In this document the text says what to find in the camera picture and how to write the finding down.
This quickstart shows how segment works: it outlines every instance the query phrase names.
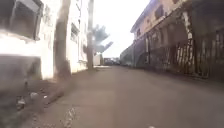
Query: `window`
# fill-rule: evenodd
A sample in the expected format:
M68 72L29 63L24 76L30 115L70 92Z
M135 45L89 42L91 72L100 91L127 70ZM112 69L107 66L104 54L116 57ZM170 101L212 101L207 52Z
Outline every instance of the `window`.
M40 1L1 0L0 7L1 27L28 38L36 38L42 10Z
M137 36L140 36L140 35L141 35L141 31L140 31L140 29L138 29Z
M160 5L158 9L155 11L155 17L158 20L160 17L164 15L163 5Z
M78 29L76 28L76 26L74 25L74 23L71 24L71 37L70 39L72 41L74 41L75 43L78 43Z
M176 4L179 0L173 0L173 3Z

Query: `tree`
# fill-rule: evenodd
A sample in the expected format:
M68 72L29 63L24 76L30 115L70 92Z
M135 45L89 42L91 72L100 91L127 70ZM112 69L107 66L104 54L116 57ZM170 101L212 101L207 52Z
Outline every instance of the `tree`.
M99 25L96 25L96 27L93 29L93 49L94 49L94 53L103 53L111 45L113 45L113 42L109 42L106 46L101 44L109 36L110 35L106 33L106 27L105 26L100 27Z
M88 69L93 69L93 9L94 9L94 0L89 0L88 5L88 13L89 13L89 19L88 19L88 45L87 45L87 67Z

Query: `debris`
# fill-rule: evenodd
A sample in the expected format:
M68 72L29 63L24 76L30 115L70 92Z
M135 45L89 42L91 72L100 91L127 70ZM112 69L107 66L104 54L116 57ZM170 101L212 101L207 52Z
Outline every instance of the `debris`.
M23 99L23 98L21 98L20 100L18 100L18 102L17 102L17 110L21 110L21 109L23 109L24 107L25 107L25 105L26 105L26 102L25 102L25 100Z
M36 93L36 92L31 92L31 93L30 93L30 98L31 98L32 100L37 99L38 96L39 96L39 94Z

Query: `sky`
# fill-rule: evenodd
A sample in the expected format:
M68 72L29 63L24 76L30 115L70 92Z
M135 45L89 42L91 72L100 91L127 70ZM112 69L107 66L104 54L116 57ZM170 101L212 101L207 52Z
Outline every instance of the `sky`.
M131 27L150 0L95 0L94 24L104 25L110 37L104 43L114 44L103 53L103 57L119 57L130 46L134 35Z

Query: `wall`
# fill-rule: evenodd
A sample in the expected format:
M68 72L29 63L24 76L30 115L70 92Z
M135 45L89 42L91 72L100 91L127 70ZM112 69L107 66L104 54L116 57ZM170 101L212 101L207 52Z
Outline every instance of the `wall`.
M61 0L43 1L42 17L37 26L37 39L27 38L9 30L0 30L1 78L26 78L34 64L37 64L37 74L42 79L52 78L60 69L58 65L65 67L64 61L68 62L71 73L86 69L87 59L83 47L87 45L88 4L81 8L85 11L81 15L76 44L70 40L71 22L74 21L74 14L77 14L77 11L73 10L76 0L71 1L71 7L67 7L67 3L62 4Z
M66 57L70 62L71 73L86 69L87 57L84 48L87 46L87 7L87 0L71 1L66 44ZM76 41L71 40L72 24L77 29Z

